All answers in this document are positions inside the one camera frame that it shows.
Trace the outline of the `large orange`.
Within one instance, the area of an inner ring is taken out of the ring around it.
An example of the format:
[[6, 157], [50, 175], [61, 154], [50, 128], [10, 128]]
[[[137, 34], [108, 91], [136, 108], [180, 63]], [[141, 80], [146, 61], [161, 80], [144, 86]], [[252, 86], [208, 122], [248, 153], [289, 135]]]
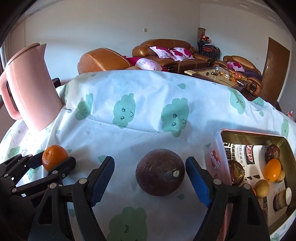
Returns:
[[69, 157], [67, 151], [60, 145], [51, 145], [43, 152], [42, 165], [48, 172], [53, 171]]

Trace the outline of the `printed paper tray liner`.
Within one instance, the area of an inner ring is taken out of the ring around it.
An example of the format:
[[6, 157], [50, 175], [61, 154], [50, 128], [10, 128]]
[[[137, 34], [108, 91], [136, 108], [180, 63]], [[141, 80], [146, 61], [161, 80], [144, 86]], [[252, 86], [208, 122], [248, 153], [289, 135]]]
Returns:
[[[256, 182], [262, 179], [265, 180], [263, 172], [267, 164], [267, 162], [265, 161], [265, 151], [267, 147], [268, 146], [262, 145], [224, 143], [224, 149], [227, 159], [239, 162], [245, 170], [244, 180], [240, 185], [247, 183], [254, 190]], [[280, 217], [283, 216], [283, 214], [287, 210], [287, 206], [280, 211], [274, 211], [273, 209], [274, 197], [276, 196], [276, 194], [280, 193], [286, 188], [288, 188], [288, 186], [285, 184], [285, 179], [280, 183], [269, 183], [268, 195], [264, 198], [257, 198], [259, 205], [263, 210], [263, 214], [266, 216], [266, 222], [268, 226], [271, 226], [278, 219], [280, 219]]]

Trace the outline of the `pink electric kettle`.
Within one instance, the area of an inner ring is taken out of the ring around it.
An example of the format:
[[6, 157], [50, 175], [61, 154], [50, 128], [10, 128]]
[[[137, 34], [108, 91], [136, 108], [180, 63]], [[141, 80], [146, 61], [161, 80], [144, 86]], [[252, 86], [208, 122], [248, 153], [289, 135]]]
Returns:
[[46, 128], [63, 106], [44, 59], [46, 46], [34, 43], [18, 51], [1, 74], [1, 96], [9, 115], [33, 131]]

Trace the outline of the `yellow-brown longan fruit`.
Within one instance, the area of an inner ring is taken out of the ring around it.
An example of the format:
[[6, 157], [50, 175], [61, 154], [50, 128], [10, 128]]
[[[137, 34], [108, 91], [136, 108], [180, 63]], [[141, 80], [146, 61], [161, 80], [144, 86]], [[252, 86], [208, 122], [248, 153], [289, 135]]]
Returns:
[[259, 180], [256, 182], [254, 190], [257, 198], [264, 198], [269, 193], [269, 183], [264, 179]]

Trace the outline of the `dark brown mangosteen fruit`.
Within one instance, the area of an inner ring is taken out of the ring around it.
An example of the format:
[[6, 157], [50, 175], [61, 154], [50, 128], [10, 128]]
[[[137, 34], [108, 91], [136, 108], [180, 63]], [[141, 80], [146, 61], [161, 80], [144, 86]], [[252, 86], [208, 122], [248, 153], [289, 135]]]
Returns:
[[275, 144], [269, 145], [265, 151], [265, 161], [268, 163], [272, 159], [280, 159], [280, 149]]

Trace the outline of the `dark brown passion fruit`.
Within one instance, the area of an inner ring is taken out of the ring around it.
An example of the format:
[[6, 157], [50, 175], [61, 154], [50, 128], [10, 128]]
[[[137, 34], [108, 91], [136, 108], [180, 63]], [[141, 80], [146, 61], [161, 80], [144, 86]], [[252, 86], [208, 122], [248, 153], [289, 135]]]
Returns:
[[231, 183], [233, 186], [239, 186], [244, 180], [245, 170], [243, 169], [243, 166], [235, 160], [229, 160], [228, 164]]

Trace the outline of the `large purple round fruit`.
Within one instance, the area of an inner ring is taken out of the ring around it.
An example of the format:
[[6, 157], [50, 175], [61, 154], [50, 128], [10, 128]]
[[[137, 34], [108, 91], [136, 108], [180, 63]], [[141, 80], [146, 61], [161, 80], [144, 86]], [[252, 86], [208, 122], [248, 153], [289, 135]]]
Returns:
[[182, 184], [185, 166], [178, 154], [168, 149], [154, 149], [138, 163], [135, 177], [140, 188], [152, 196], [167, 196]]

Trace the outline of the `white magenta floral pillow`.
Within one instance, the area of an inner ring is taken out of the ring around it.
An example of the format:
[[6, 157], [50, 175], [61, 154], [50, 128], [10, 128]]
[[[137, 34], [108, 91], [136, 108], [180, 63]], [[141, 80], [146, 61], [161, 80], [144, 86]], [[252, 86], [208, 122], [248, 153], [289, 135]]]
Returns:
[[170, 49], [170, 52], [175, 61], [183, 62], [186, 60], [194, 59], [193, 54], [186, 48], [175, 47], [173, 49]]
[[151, 46], [150, 49], [154, 51], [160, 59], [173, 59], [173, 55], [170, 50], [167, 48], [159, 47], [159, 46]]

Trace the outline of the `orange tangerine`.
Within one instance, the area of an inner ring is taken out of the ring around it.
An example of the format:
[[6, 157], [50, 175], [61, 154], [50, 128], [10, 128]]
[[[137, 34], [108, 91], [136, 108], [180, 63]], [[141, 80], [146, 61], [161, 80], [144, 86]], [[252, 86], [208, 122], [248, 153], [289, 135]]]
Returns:
[[278, 159], [271, 159], [264, 168], [263, 176], [269, 183], [275, 182], [280, 176], [281, 163]]

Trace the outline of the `pink metal tray box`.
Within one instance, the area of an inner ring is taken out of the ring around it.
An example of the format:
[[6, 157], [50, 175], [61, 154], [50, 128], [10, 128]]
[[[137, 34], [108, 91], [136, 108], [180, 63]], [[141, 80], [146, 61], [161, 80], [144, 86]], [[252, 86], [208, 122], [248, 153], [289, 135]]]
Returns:
[[295, 221], [295, 155], [283, 136], [265, 133], [222, 129], [205, 147], [206, 168], [213, 178], [230, 185], [228, 162], [237, 161], [245, 171], [242, 183], [254, 187], [264, 178], [265, 152], [269, 145], [280, 149], [279, 161], [285, 172], [284, 179], [269, 185], [269, 193], [259, 199], [267, 218], [271, 240], [281, 240]]

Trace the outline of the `wooden coffee table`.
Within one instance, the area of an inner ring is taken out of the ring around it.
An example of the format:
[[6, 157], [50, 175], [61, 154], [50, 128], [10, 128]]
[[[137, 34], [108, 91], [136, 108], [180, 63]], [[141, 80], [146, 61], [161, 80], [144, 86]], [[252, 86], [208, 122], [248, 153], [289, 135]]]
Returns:
[[208, 67], [208, 68], [199, 68], [194, 70], [184, 71], [186, 75], [191, 77], [215, 82], [218, 84], [225, 85], [227, 87], [234, 88], [241, 92], [246, 89], [247, 81], [242, 79], [236, 80], [230, 75], [228, 70], [223, 69], [222, 67]]

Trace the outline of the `yellow-brown round fruit in tray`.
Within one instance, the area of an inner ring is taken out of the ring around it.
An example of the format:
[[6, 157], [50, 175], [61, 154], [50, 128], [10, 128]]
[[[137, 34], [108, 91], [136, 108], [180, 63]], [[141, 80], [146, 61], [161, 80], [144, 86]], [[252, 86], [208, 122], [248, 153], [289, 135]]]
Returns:
[[285, 171], [283, 169], [281, 169], [280, 175], [275, 182], [280, 183], [284, 180], [284, 178], [285, 178]]

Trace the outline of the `pink floral cushion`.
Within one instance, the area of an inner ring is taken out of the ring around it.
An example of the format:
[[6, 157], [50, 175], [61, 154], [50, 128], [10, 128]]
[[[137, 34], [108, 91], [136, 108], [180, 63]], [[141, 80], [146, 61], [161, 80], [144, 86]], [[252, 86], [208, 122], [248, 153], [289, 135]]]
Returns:
[[142, 70], [162, 71], [162, 67], [159, 63], [147, 58], [138, 59], [135, 65]]

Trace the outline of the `white magenta floral pillow right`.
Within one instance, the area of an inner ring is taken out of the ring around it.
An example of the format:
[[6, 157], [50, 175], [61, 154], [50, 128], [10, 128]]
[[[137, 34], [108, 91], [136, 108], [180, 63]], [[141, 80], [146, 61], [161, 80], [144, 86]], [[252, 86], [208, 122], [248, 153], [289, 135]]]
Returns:
[[175, 61], [183, 62], [186, 60], [194, 59], [193, 54], [186, 48], [175, 47], [173, 49], [170, 49], [170, 52]]

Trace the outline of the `brown wooden door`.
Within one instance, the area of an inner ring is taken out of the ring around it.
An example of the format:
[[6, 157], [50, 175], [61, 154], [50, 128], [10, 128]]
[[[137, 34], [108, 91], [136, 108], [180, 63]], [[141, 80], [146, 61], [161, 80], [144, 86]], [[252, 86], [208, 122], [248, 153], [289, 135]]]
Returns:
[[290, 51], [269, 37], [261, 93], [270, 101], [277, 101], [287, 75]]

